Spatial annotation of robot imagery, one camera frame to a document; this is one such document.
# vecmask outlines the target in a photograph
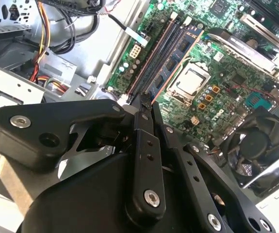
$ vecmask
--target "metal plate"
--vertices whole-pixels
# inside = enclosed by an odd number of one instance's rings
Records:
[[[8,10],[8,16],[6,19],[2,15],[2,7],[5,6]],[[19,16],[17,20],[10,20],[9,9],[11,6],[16,6]],[[13,24],[27,24],[32,25],[35,17],[38,16],[38,10],[33,0],[0,0],[0,26],[10,26]]]
[[[0,68],[0,107],[40,103],[43,93],[38,85]]]

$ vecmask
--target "black wire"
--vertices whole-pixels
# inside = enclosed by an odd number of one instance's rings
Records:
[[[73,48],[75,47],[75,44],[77,42],[77,37],[76,37],[76,28],[73,24],[73,21],[71,19],[71,17],[67,14],[66,11],[62,10],[62,9],[59,9],[57,8],[57,10],[61,13],[61,15],[64,17],[67,25],[71,25],[69,27],[69,30],[70,30],[70,39],[67,40],[67,44],[64,45],[64,43],[58,45],[58,46],[55,46],[52,51],[56,54],[65,54],[65,53],[68,53],[70,51],[73,50]]]
[[[111,14],[108,14],[108,17],[111,18],[114,22],[116,22],[117,25],[119,25],[123,30],[126,30],[126,26],[124,26],[123,23],[121,23],[116,17],[114,17]]]
[[[82,42],[82,41],[88,39],[94,32],[96,32],[96,30],[98,29],[98,26],[99,26],[99,17],[98,16],[94,16],[93,17],[93,25],[92,25],[91,30],[86,32],[86,33],[78,35],[76,37],[76,43],[79,43],[79,42]],[[51,50],[54,53],[58,54],[58,52],[60,52],[61,49],[69,47],[70,41],[71,40],[68,39],[67,41],[63,42],[62,44],[60,44],[58,46],[51,47]]]

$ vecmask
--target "black mounting arm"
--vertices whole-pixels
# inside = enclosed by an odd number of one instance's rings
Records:
[[[105,145],[115,153],[57,179],[60,161]],[[112,100],[0,108],[0,179],[25,214],[22,233],[275,232],[147,95],[134,115]]]

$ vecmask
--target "black plastic bracket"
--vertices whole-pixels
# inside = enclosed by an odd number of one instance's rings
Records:
[[[31,170],[49,172],[66,153],[70,127],[81,122],[122,121],[125,112],[113,100],[87,100],[0,108],[0,154]],[[13,116],[31,122],[27,128],[10,123]]]
[[[153,133],[151,103],[146,101],[135,114],[131,156],[134,169],[126,211],[133,223],[150,227],[162,219],[166,204],[160,141]]]
[[[259,232],[267,233],[268,230],[264,228],[264,222],[271,232],[275,232],[271,222],[260,212],[260,210],[249,200],[244,193],[236,186],[225,173],[218,167],[207,155],[194,151],[196,143],[189,143],[184,147],[184,150],[190,153],[197,164],[206,169],[209,174],[210,192],[218,193],[221,199],[225,202],[227,207],[227,221],[228,225],[234,232]]]
[[[227,231],[194,158],[182,150],[174,129],[164,124],[161,127],[161,131],[167,149],[167,156],[174,158],[174,170],[181,175],[181,182],[186,191],[185,199],[190,200],[188,204],[191,207],[188,215],[190,218],[196,219],[196,221],[190,220],[190,223],[193,224],[193,227],[194,224],[198,224],[198,232],[232,232],[231,230]],[[218,219],[220,223],[220,226],[216,227],[218,230],[214,229],[209,223],[209,215],[213,215]]]

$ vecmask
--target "screw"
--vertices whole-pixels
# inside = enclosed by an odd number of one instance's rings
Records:
[[[192,146],[192,149],[193,149],[195,152],[199,153],[199,149],[198,149],[196,146]]]
[[[145,114],[142,114],[141,116],[143,117],[143,119],[149,120],[149,118]]]
[[[120,109],[117,107],[117,106],[112,106],[112,108],[115,110],[115,111],[117,111],[117,112],[120,112]]]
[[[263,225],[263,227],[268,231],[270,232],[271,231],[271,228],[269,227],[269,225],[262,219],[260,219],[260,223]]]
[[[152,207],[158,207],[160,205],[159,196],[152,190],[146,190],[144,192],[145,201]]]
[[[216,218],[215,215],[209,214],[207,216],[207,219],[209,221],[209,223],[211,224],[211,226],[216,230],[216,231],[221,231],[221,223],[219,222],[219,220]]]
[[[13,116],[10,119],[10,123],[13,126],[18,127],[20,129],[28,128],[32,124],[31,120],[29,120],[25,116]]]
[[[173,132],[174,132],[173,129],[170,128],[170,127],[167,127],[166,130],[169,131],[170,133],[173,133]]]

